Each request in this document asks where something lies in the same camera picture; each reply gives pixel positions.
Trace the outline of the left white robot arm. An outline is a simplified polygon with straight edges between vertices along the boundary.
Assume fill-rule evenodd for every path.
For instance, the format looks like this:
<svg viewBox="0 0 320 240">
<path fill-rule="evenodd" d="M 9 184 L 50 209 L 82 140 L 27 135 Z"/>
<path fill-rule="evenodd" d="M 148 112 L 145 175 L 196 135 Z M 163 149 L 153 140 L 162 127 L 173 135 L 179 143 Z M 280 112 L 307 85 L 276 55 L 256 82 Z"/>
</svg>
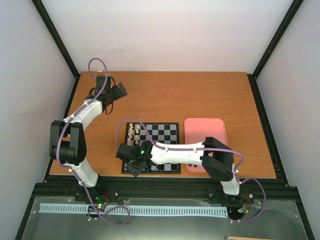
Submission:
<svg viewBox="0 0 320 240">
<path fill-rule="evenodd" d="M 104 188 L 97 184 L 99 175 L 92 169 L 87 155 L 85 129 L 100 114 L 113 106 L 116 100 L 127 95 L 124 85 L 116 84 L 110 75 L 96 77 L 96 86 L 89 91 L 82 105 L 63 120 L 55 120 L 50 126 L 49 155 L 68 169 L 79 185 L 87 187 L 86 195 L 92 201 L 103 198 Z"/>
</svg>

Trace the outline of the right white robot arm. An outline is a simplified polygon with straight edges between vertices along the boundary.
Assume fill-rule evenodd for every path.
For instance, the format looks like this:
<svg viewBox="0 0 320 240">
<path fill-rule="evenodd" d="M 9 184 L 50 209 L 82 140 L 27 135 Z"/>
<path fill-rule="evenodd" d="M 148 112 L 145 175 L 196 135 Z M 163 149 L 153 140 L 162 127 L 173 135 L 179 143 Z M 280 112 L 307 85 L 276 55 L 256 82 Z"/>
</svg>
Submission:
<svg viewBox="0 0 320 240">
<path fill-rule="evenodd" d="M 115 157 L 125 162 L 125 169 L 137 177 L 149 166 L 186 164 L 203 167 L 206 173 L 222 185 L 226 195 L 237 196 L 240 182 L 236 177 L 234 155 L 241 153 L 230 149 L 214 137 L 192 144 L 165 144 L 148 140 L 140 146 L 119 145 Z"/>
</svg>

